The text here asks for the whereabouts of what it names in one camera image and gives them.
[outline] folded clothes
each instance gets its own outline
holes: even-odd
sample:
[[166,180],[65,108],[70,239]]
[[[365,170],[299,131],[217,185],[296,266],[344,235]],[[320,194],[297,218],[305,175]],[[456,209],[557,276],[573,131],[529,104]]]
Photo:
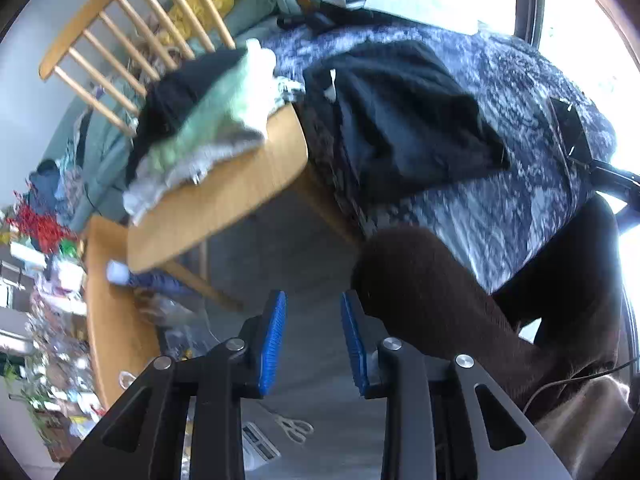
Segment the folded clothes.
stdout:
[[124,207],[134,224],[169,189],[261,145],[278,95],[275,55],[244,48],[189,60],[149,89],[127,165]]
[[305,103],[340,139],[362,203],[509,167],[476,99],[418,41],[364,43],[303,75]]

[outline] white wall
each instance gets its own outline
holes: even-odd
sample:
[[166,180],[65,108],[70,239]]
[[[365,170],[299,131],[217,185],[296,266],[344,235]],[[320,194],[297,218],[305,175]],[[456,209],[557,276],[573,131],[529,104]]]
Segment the white wall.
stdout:
[[[85,1],[30,0],[0,42],[0,205],[14,202],[14,190],[25,190],[29,172],[41,160],[74,98],[72,90],[55,75],[46,82],[41,81],[38,65],[57,34]],[[148,14],[142,0],[130,1],[141,15]],[[114,4],[108,7],[108,13],[127,32],[132,30]],[[115,46],[116,40],[100,24],[94,24],[92,31],[107,46]],[[78,50],[89,60],[101,64],[85,40],[79,41]],[[65,59],[62,68],[86,81],[85,73],[74,62]]]

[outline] black metal arm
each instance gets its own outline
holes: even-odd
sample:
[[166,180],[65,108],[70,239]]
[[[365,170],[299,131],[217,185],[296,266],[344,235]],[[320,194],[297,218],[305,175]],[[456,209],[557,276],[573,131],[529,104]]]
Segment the black metal arm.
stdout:
[[387,399],[383,480],[571,478],[471,357],[429,357],[389,337],[353,290],[343,295],[342,323],[360,393]]
[[272,292],[261,316],[207,355],[156,358],[78,447],[56,480],[180,478],[184,430],[196,397],[191,480],[243,480],[240,399],[273,382],[286,297]]

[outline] cable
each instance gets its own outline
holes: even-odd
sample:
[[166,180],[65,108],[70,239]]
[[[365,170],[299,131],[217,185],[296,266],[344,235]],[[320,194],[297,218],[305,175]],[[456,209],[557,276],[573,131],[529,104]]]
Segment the cable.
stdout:
[[565,379],[564,381],[555,381],[553,383],[544,384],[543,386],[540,386],[533,393],[532,396],[529,397],[529,400],[527,401],[527,403],[524,405],[524,408],[522,409],[522,413],[527,413],[527,410],[531,406],[531,403],[533,402],[533,399],[535,399],[540,392],[543,392],[547,388],[551,388],[552,386],[559,386],[561,384],[577,383],[579,381],[587,381],[589,379],[597,379],[598,377],[603,377],[605,375],[609,375],[609,374],[615,373],[615,372],[617,372],[619,370],[622,370],[622,368],[626,368],[629,365],[632,365],[633,363],[638,361],[638,359],[640,359],[640,355],[635,357],[635,358],[633,358],[633,359],[631,359],[631,361],[628,361],[628,362],[624,363],[623,365],[620,365],[620,366],[618,366],[616,368],[613,368],[612,370],[607,370],[605,372],[600,372],[598,374],[587,375],[585,377],[574,377],[573,379]]
[[91,202],[91,199],[89,198],[89,191],[86,188],[84,189],[84,196],[86,197],[91,207],[93,207],[98,212],[98,215],[102,216],[102,213],[100,212],[100,210],[94,205],[93,202]]

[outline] wire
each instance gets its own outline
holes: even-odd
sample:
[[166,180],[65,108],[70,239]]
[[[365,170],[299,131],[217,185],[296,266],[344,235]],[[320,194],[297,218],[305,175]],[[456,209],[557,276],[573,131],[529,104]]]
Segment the wire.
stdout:
[[211,325],[210,325],[208,316],[207,316],[207,330],[209,331],[213,339],[215,339],[218,342],[218,344],[222,343],[222,341],[220,341],[220,339],[218,339],[216,335],[211,331]]
[[102,213],[100,212],[100,210],[94,205],[93,202],[91,202],[91,199],[89,198],[89,191],[86,188],[84,189],[84,196],[88,200],[88,202],[91,205],[91,207],[94,208],[98,212],[98,215],[102,216]]
[[529,397],[529,400],[527,401],[527,403],[524,405],[524,408],[522,409],[522,413],[527,413],[527,410],[531,406],[531,403],[533,402],[533,399],[535,399],[540,392],[543,392],[547,388],[551,388],[552,386],[560,386],[561,384],[577,383],[579,381],[587,381],[589,379],[597,379],[598,377],[603,377],[605,375],[609,375],[609,374],[615,373],[615,372],[617,372],[619,370],[622,370],[622,368],[626,368],[629,365],[632,365],[633,363],[638,361],[638,359],[640,359],[640,355],[637,356],[637,357],[634,357],[633,359],[631,359],[631,361],[628,361],[628,362],[624,363],[623,365],[620,365],[620,366],[618,366],[616,368],[613,368],[612,370],[607,370],[605,372],[600,372],[598,374],[593,374],[593,375],[587,375],[587,376],[584,376],[584,377],[574,377],[572,379],[565,379],[564,381],[555,381],[553,383],[544,384],[543,386],[540,386],[533,393],[532,396]]

